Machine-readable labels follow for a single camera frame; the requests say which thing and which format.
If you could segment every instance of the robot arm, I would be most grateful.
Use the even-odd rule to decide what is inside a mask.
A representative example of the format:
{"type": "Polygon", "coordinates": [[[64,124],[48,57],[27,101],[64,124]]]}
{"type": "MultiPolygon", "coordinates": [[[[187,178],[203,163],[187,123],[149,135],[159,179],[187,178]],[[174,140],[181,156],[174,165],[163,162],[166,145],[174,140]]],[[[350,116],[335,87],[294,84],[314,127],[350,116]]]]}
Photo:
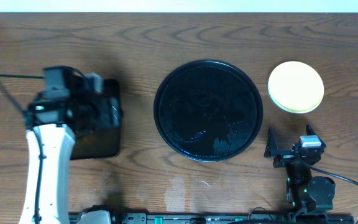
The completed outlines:
{"type": "Polygon", "coordinates": [[[36,223],[35,207],[38,206],[39,223],[69,224],[68,176],[71,151],[75,143],[74,132],[66,124],[41,125],[27,132],[27,142],[29,173],[24,208],[19,223],[36,223]],[[40,158],[40,147],[43,149],[42,158],[40,158]],[[38,205],[36,205],[37,184],[40,185],[38,205]]]}
{"type": "MultiPolygon", "coordinates": [[[[23,111],[29,173],[20,224],[69,224],[70,159],[111,157],[118,153],[119,86],[115,80],[103,80],[95,73],[85,76],[66,66],[46,68],[44,73],[45,90],[23,111]]],[[[111,223],[105,210],[84,213],[80,218],[78,223],[90,223],[89,219],[92,223],[111,223]]]]}

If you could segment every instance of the round black tray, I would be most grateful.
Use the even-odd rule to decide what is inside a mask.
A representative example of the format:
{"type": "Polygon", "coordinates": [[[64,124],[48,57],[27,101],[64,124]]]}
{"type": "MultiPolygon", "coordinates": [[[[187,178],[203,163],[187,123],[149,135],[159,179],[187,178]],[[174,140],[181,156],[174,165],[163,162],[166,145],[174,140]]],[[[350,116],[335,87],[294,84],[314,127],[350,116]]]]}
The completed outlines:
{"type": "Polygon", "coordinates": [[[252,80],[233,65],[202,60],[169,74],[154,100],[161,137],[197,161],[238,155],[256,138],[263,107],[252,80]]]}

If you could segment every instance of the round lid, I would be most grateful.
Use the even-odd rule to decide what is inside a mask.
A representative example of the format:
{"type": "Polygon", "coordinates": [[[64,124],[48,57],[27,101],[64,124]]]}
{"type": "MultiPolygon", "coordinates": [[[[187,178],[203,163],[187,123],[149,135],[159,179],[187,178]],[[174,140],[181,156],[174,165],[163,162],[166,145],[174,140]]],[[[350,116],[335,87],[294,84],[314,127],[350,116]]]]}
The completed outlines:
{"type": "Polygon", "coordinates": [[[268,80],[274,103],[292,113],[307,113],[323,100],[324,84],[319,74],[302,62],[285,62],[274,68],[268,80]]]}
{"type": "Polygon", "coordinates": [[[154,101],[161,137],[197,161],[221,161],[245,150],[258,134],[262,117],[262,100],[251,79],[213,60],[174,70],[154,101]]]}

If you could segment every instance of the table surface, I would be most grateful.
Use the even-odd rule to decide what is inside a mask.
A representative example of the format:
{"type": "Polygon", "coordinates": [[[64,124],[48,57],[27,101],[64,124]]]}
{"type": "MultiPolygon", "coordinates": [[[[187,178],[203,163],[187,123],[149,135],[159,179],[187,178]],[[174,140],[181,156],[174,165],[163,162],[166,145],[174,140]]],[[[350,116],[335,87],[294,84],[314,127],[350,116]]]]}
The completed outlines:
{"type": "MultiPolygon", "coordinates": [[[[149,212],[281,210],[287,177],[263,158],[269,126],[290,148],[311,124],[327,144],[316,166],[358,181],[358,14],[0,13],[0,73],[41,75],[51,65],[117,78],[125,113],[120,155],[71,162],[70,211],[101,203],[149,212]],[[223,162],[179,155],[153,117],[162,80],[207,58],[245,71],[264,104],[255,141],[223,162]],[[323,79],[323,102],[310,113],[284,112],[269,98],[270,72],[289,60],[323,79]]],[[[5,84],[23,106],[44,88],[38,80],[5,84]]],[[[17,223],[22,213],[27,154],[23,120],[0,92],[0,223],[17,223]]],[[[332,212],[358,219],[358,187],[335,181],[332,212]]]]}

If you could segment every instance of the white wall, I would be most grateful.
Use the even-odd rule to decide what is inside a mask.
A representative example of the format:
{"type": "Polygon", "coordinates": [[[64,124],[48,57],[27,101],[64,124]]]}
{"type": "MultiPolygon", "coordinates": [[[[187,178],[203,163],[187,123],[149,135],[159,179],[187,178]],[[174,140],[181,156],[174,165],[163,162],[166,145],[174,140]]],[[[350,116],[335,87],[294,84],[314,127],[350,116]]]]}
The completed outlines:
{"type": "Polygon", "coordinates": [[[0,0],[0,12],[358,12],[358,1],[0,0]]]}

